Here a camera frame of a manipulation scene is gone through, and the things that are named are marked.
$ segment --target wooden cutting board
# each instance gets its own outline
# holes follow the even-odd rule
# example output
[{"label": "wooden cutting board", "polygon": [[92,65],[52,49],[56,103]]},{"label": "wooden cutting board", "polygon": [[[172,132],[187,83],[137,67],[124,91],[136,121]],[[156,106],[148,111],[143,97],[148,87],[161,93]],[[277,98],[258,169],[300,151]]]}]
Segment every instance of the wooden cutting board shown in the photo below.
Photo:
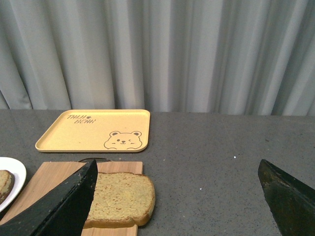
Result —
[{"label": "wooden cutting board", "polygon": [[[80,162],[44,162],[0,221],[0,225],[30,207],[83,165],[84,163]],[[142,174],[143,163],[111,161],[98,163],[97,167],[99,172],[104,173],[132,172]],[[90,228],[84,229],[81,236],[136,236],[137,231],[138,226],[136,225],[130,228],[119,229]]]}]

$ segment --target food on plate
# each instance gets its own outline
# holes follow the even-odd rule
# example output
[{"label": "food on plate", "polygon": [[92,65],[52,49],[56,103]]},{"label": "food on plate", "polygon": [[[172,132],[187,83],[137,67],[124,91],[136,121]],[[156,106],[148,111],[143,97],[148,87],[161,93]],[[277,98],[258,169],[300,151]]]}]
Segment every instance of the food on plate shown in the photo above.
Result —
[{"label": "food on plate", "polygon": [[4,202],[12,191],[14,174],[7,170],[0,170],[0,204]]},{"label": "food on plate", "polygon": [[98,173],[94,200],[84,228],[141,226],[150,220],[154,205],[154,186],[147,176]]}]

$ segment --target bread crust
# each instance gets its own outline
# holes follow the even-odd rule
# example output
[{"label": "bread crust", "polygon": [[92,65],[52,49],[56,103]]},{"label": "bread crust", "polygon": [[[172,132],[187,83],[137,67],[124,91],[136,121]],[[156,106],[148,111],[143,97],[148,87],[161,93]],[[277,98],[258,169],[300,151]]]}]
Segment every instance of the bread crust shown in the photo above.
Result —
[{"label": "bread crust", "polygon": [[134,174],[134,173],[130,173],[130,172],[121,172],[121,173],[128,173],[128,174],[133,174],[133,175],[137,175],[137,176],[143,176],[143,177],[146,177],[150,181],[153,193],[151,196],[151,198],[152,198],[151,204],[150,204],[147,212],[145,214],[143,214],[142,217],[126,217],[126,218],[120,219],[120,220],[109,220],[109,219],[107,219],[107,220],[106,219],[104,219],[104,220],[90,220],[90,219],[87,219],[83,229],[88,229],[88,228],[112,228],[112,229],[114,229],[114,228],[128,228],[128,227],[132,227],[134,225],[138,225],[138,226],[145,225],[150,220],[152,213],[153,213],[153,210],[154,210],[155,201],[156,201],[153,182],[150,180],[150,178],[148,178],[147,176],[145,176],[143,174]]},{"label": "bread crust", "polygon": [[14,174],[12,174],[8,170],[1,170],[1,171],[7,173],[7,178],[6,178],[4,186],[3,186],[3,187],[6,187],[7,190],[2,193],[2,189],[0,189],[0,204],[3,203],[4,200],[9,196],[10,192],[13,189],[14,182],[15,182]]}]

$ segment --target bamboo tray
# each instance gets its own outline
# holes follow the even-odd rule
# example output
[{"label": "bamboo tray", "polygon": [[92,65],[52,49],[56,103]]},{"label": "bamboo tray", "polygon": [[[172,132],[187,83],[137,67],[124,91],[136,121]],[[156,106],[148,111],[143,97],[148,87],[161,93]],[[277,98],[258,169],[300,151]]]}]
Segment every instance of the bamboo tray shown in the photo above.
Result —
[{"label": "bamboo tray", "polygon": [[[84,163],[80,162],[44,162],[0,221],[0,225],[30,207],[83,165]],[[99,172],[105,173],[132,172],[141,174],[143,163],[113,161],[98,163],[97,167]],[[137,232],[138,226],[136,225],[130,228],[118,229],[90,228],[84,229],[81,236],[136,236]]]},{"label": "bamboo tray", "polygon": [[36,142],[41,152],[139,152],[148,145],[146,110],[69,110]]}]

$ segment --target yellow tray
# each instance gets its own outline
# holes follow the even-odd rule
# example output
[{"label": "yellow tray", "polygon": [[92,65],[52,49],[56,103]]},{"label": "yellow tray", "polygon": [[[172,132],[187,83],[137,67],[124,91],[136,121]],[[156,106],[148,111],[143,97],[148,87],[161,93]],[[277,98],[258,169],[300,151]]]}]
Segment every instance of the yellow tray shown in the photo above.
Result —
[{"label": "yellow tray", "polygon": [[138,152],[149,138],[146,110],[69,110],[36,142],[41,152]]}]

